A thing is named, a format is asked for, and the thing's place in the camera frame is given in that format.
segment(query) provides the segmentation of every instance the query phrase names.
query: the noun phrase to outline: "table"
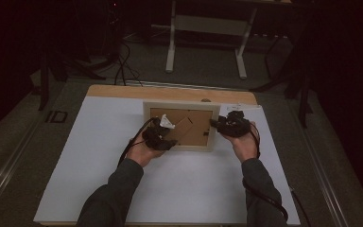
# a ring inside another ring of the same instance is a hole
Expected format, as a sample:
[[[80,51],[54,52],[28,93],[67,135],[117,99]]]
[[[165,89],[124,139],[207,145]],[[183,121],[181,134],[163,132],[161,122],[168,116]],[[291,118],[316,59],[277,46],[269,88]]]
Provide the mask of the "table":
[[[127,141],[143,123],[142,99],[256,104],[253,94],[215,90],[93,85],[78,113],[34,221],[75,224],[82,204],[115,169]],[[262,108],[245,111],[261,133],[261,160],[282,194],[289,224],[300,224]],[[128,224],[245,223],[241,169],[228,141],[217,135],[211,152],[169,151],[145,168]]]
[[[247,44],[247,40],[251,34],[251,28],[254,23],[255,16],[257,14],[258,6],[264,4],[273,4],[292,7],[293,3],[290,0],[235,0],[228,1],[225,4],[231,3],[243,3],[251,6],[250,18],[248,21],[242,20],[230,20],[222,18],[209,18],[202,16],[191,16],[178,14],[176,11],[177,0],[172,0],[171,8],[171,20],[170,20],[170,42],[169,49],[167,51],[167,60],[165,71],[167,73],[173,72],[173,64],[175,59],[175,33],[176,30],[188,30],[196,32],[207,32],[215,34],[225,34],[241,36],[241,44],[235,49],[235,58],[238,68],[238,74],[241,79],[247,78],[246,68],[243,60],[244,49]],[[294,3],[295,7],[308,7],[308,4]]]

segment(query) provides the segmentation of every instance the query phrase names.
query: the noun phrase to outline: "person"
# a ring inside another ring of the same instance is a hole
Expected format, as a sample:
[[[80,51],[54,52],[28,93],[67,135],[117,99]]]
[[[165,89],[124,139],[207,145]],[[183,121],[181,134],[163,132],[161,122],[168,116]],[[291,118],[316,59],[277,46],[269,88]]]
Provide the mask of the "person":
[[[243,181],[273,200],[282,203],[279,191],[274,187],[267,170],[257,159],[257,146],[253,135],[247,133],[239,138],[222,134],[232,143],[234,153],[241,162]],[[84,203],[77,226],[124,226],[132,196],[144,175],[143,167],[164,154],[148,148],[140,134],[120,166],[108,180]],[[282,213],[268,202],[246,190],[247,226],[287,226]]]

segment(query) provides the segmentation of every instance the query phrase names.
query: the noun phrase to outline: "forearm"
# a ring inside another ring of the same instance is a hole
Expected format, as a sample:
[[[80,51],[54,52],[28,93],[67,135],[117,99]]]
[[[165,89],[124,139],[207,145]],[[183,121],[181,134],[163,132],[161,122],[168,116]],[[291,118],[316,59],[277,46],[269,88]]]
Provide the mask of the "forearm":
[[[282,204],[282,197],[260,160],[246,160],[242,164],[242,169],[247,185]],[[248,226],[286,226],[285,219],[277,208],[248,190],[246,190],[246,204]]]
[[[78,226],[123,226],[132,196],[144,170],[125,159],[108,180],[84,203]]]

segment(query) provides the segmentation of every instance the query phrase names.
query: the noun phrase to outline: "table leg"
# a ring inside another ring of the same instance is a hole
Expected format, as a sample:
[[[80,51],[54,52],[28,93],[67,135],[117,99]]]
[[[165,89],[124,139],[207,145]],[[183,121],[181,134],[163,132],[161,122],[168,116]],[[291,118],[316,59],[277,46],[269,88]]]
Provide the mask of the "table leg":
[[[172,1],[172,15],[170,19],[170,45],[167,51],[167,61],[166,61],[166,73],[173,72],[173,61],[175,60],[175,17],[176,17],[176,1]]]
[[[240,76],[241,79],[247,78],[246,68],[244,66],[244,61],[243,61],[243,53],[244,53],[244,49],[246,48],[247,40],[249,39],[249,36],[250,36],[250,32],[251,32],[252,24],[255,19],[256,12],[257,12],[257,8],[254,8],[251,12],[250,20],[247,22],[246,30],[244,32],[243,41],[240,45],[240,48],[235,50],[235,59],[237,61],[238,75]]]

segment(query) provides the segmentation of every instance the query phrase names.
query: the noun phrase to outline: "sleeve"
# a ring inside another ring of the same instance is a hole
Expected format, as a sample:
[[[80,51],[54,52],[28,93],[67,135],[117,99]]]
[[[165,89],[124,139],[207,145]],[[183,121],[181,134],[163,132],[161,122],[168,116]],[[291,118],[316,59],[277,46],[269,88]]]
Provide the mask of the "sleeve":
[[[249,159],[242,163],[245,183],[256,191],[282,204],[282,197],[273,185],[267,170],[258,159]],[[267,201],[246,190],[247,226],[270,227],[287,226],[282,213]]]
[[[108,180],[84,203],[77,226],[124,226],[131,199],[141,178],[143,168],[125,159]]]

